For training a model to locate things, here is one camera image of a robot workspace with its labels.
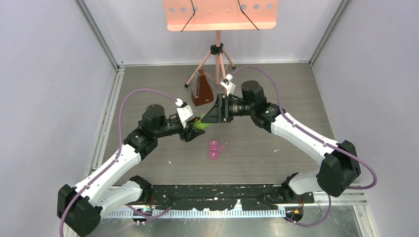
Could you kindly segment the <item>green pill bottle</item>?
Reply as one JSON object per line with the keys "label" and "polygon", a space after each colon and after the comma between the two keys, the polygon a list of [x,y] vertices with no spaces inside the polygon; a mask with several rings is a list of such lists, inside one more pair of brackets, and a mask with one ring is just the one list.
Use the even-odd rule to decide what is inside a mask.
{"label": "green pill bottle", "polygon": [[212,123],[204,123],[202,122],[202,118],[205,117],[206,114],[201,114],[199,117],[196,117],[193,120],[193,125],[195,128],[200,129],[200,130],[205,130],[206,128],[208,128],[209,126],[212,125]]}

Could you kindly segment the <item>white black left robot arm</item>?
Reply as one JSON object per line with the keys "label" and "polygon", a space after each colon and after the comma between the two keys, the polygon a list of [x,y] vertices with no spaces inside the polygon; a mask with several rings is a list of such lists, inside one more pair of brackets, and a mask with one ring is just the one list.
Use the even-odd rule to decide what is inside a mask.
{"label": "white black left robot arm", "polygon": [[158,145],[158,139],[178,134],[189,142],[203,130],[194,126],[196,118],[191,106],[183,103],[172,118],[164,108],[154,104],[146,108],[138,127],[121,142],[117,151],[95,172],[74,186],[63,185],[58,191],[57,216],[60,226],[68,226],[78,236],[86,237],[99,225],[101,219],[120,206],[137,201],[147,204],[151,200],[150,184],[134,178],[121,188],[110,191],[127,171],[144,160]]}

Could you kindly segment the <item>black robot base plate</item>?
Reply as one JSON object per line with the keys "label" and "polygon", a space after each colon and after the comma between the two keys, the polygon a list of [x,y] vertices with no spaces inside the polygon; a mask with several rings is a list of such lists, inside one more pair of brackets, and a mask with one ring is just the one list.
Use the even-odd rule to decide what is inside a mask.
{"label": "black robot base plate", "polygon": [[273,210],[279,204],[312,204],[312,193],[293,194],[275,184],[152,185],[133,204],[154,206],[157,210],[210,211],[231,210],[240,204],[243,210]]}

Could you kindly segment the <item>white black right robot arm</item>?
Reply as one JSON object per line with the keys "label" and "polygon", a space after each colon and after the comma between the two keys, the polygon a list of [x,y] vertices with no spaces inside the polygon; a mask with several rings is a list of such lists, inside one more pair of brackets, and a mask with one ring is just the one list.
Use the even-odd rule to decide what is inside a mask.
{"label": "white black right robot arm", "polygon": [[201,123],[227,123],[234,117],[249,116],[256,126],[308,154],[319,170],[288,177],[282,184],[284,200],[296,202],[302,194],[317,191],[339,197],[360,176],[352,143],[347,140],[338,143],[301,124],[278,105],[268,102],[262,86],[254,80],[244,82],[241,91],[242,97],[219,94],[213,107],[201,116]]}

